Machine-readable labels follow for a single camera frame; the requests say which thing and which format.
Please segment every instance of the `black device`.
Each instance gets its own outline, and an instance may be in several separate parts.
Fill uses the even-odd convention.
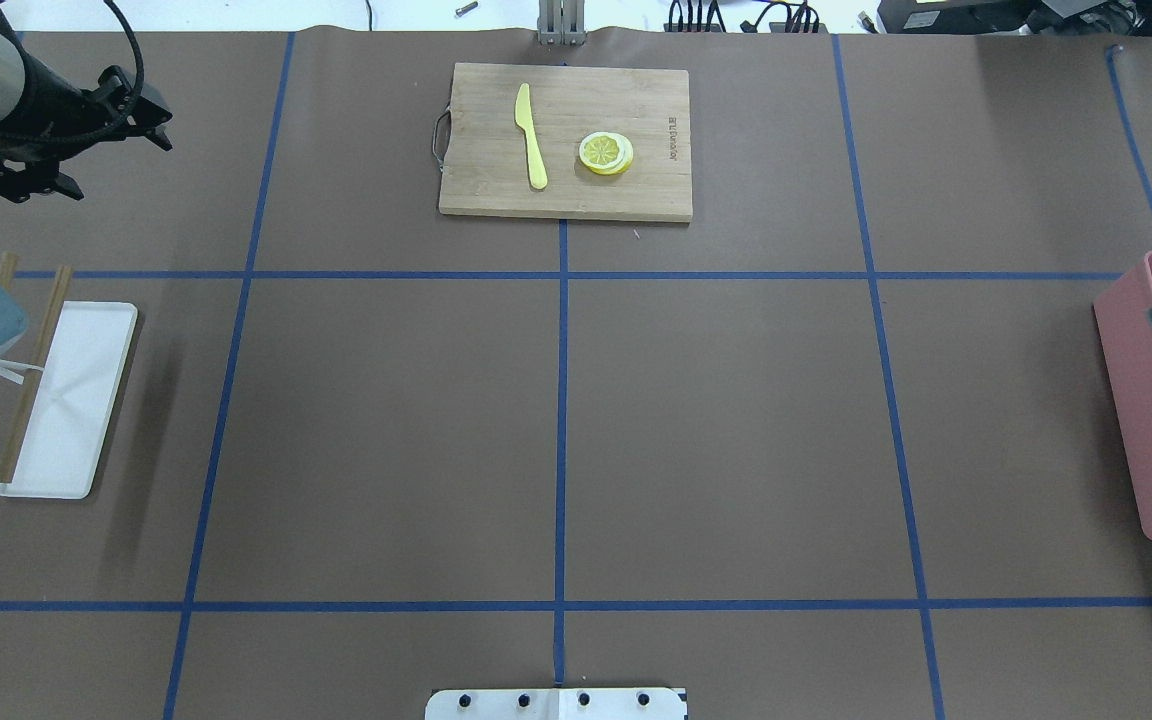
[[[1036,0],[882,0],[878,17],[887,32],[982,35],[1020,29]]]
[[[123,28],[136,76],[112,65],[94,90],[78,90],[26,53],[0,10],[0,196],[24,202],[33,194],[81,200],[78,183],[60,164],[99,142],[145,137],[172,150],[162,124],[172,111],[145,82],[145,61],[131,26],[113,0],[105,3]]]
[[[890,33],[1152,36],[1152,0],[882,0],[878,17]]]

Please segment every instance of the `cable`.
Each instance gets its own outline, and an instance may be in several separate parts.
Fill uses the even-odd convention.
[[[768,0],[767,6],[763,8],[763,13],[758,14],[758,18],[753,23],[749,20],[740,24],[742,32],[758,32],[758,28],[763,24],[763,18],[767,17],[767,13],[772,8],[776,8],[778,5],[785,6],[785,31],[786,32],[797,32],[797,33],[809,33],[809,32],[820,32],[820,14],[814,12],[812,6],[806,3],[787,3],[786,0]]]
[[[127,36],[128,45],[132,46],[132,59],[136,61],[136,82],[132,83],[132,91],[127,96],[126,106],[114,116],[113,122],[92,132],[69,136],[45,136],[23,135],[23,132],[1,132],[0,141],[28,142],[32,145],[81,145],[84,142],[98,142],[118,132],[118,128],[127,122],[136,109],[136,103],[141,99],[141,89],[145,86],[145,58],[141,54],[141,43],[136,41],[136,33],[131,24],[127,22],[127,15],[114,5],[114,0],[105,0],[105,5],[114,12],[118,23],[123,26],[123,35]]]
[[[714,15],[718,15],[718,28],[727,32],[727,23],[723,23],[722,9],[718,8],[718,0],[708,0],[708,16],[705,17],[705,32],[713,32]]]

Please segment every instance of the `plastic knife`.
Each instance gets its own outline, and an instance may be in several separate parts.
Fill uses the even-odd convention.
[[[544,190],[550,183],[550,176],[545,174],[540,143],[536,142],[536,128],[531,124],[531,86],[526,83],[518,86],[518,97],[513,101],[513,122],[526,136],[526,182],[536,190]]]

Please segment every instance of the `blue tape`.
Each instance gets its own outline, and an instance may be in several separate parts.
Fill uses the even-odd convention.
[[[573,281],[863,281],[867,273],[859,272],[708,272],[708,270],[612,270],[611,272],[568,273]]]
[[[923,550],[918,537],[918,520],[914,516],[914,492],[909,484],[909,465],[905,463],[905,439],[900,425],[900,406],[896,402],[896,384],[892,378],[890,353],[887,348],[887,327],[882,321],[882,297],[878,293],[878,270],[874,266],[873,243],[869,236],[869,217],[865,213],[865,194],[861,187],[861,161],[856,154],[856,137],[851,124],[851,106],[847,101],[847,77],[842,67],[842,46],[838,36],[829,36],[833,45],[833,67],[838,76],[838,104],[842,111],[842,131],[847,141],[847,164],[851,168],[851,191],[856,204],[856,219],[861,227],[861,249],[865,255],[865,272],[869,273],[869,304],[874,316],[874,333],[878,340],[878,359],[882,364],[882,391],[887,395],[887,419],[890,422],[892,449],[896,455],[896,471],[900,477],[901,503],[905,509],[905,537],[909,538],[910,564],[914,566],[914,588],[919,602],[927,601],[927,579],[923,573]],[[932,692],[932,708],[935,720],[945,720],[945,702],[941,692],[941,670],[937,664],[937,642],[932,634],[932,615],[919,611],[923,624],[923,652],[927,657],[927,676]]]
[[[571,600],[570,612],[917,611],[914,600]]]
[[[1152,607],[1152,597],[973,597],[933,598],[927,600],[932,611],[1015,611],[1026,607],[1070,607],[1070,609],[1097,609],[1097,607]]]
[[[1119,85],[1119,70],[1114,67],[1114,56],[1123,51],[1121,45],[1111,45],[1105,51],[1105,67],[1111,70],[1111,86],[1114,88],[1114,101],[1119,106],[1119,119],[1123,120],[1123,132],[1128,137],[1128,150],[1132,151],[1132,161],[1137,167],[1137,176],[1140,177],[1140,187],[1144,188],[1144,199],[1149,203],[1149,213],[1152,214],[1152,184],[1149,183],[1149,174],[1144,172],[1144,160],[1140,159],[1140,150],[1135,142],[1132,119],[1128,116],[1128,104],[1123,99],[1123,88]]]
[[[1025,273],[1025,272],[877,272],[881,281],[1116,281],[1123,273]]]
[[[168,691],[162,704],[162,719],[172,720],[175,714],[175,700],[180,689],[180,672],[184,666],[184,652],[189,642],[189,617],[192,614],[194,597],[198,586],[198,568],[202,562],[202,546],[207,537],[207,518],[211,514],[211,498],[217,485],[217,469],[220,465],[220,448],[223,446],[225,424],[229,419],[229,397],[234,387],[234,372],[238,365],[238,349],[243,341],[243,324],[247,323],[247,301],[251,295],[252,268],[256,266],[256,252],[260,249],[262,215],[265,213],[265,197],[270,191],[270,174],[274,169],[274,153],[278,149],[278,128],[282,122],[283,100],[287,96],[287,79],[291,73],[291,52],[296,47],[296,33],[287,33],[287,46],[283,50],[283,69],[278,82],[278,94],[274,100],[274,118],[270,123],[270,143],[265,147],[265,165],[262,168],[260,195],[256,199],[256,211],[252,217],[251,240],[247,245],[247,276],[238,290],[238,309],[234,313],[234,331],[229,340],[229,358],[225,362],[225,379],[220,388],[220,406],[215,410],[215,432],[211,438],[211,456],[207,460],[207,477],[202,488],[202,501],[198,506],[198,524],[194,536],[194,553],[189,559],[189,575],[184,588],[184,605],[180,611],[177,646],[172,658],[172,674],[168,677]]]
[[[54,270],[17,270],[17,279],[48,279],[56,276]],[[74,276],[101,279],[101,281],[159,281],[159,279],[187,279],[187,281],[237,281],[247,278],[243,270],[75,270]]]
[[[194,602],[195,612],[553,612],[548,600]]]
[[[361,279],[361,281],[556,281],[545,270],[256,270],[252,279]]]
[[[568,288],[567,220],[558,220],[558,454],[554,469],[554,685],[562,687],[567,674],[567,342]]]
[[[182,602],[0,600],[0,612],[180,612]]]

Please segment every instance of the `lemon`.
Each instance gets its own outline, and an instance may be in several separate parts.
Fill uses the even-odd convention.
[[[634,145],[620,132],[590,132],[579,142],[579,160],[600,176],[616,176],[630,169]]]

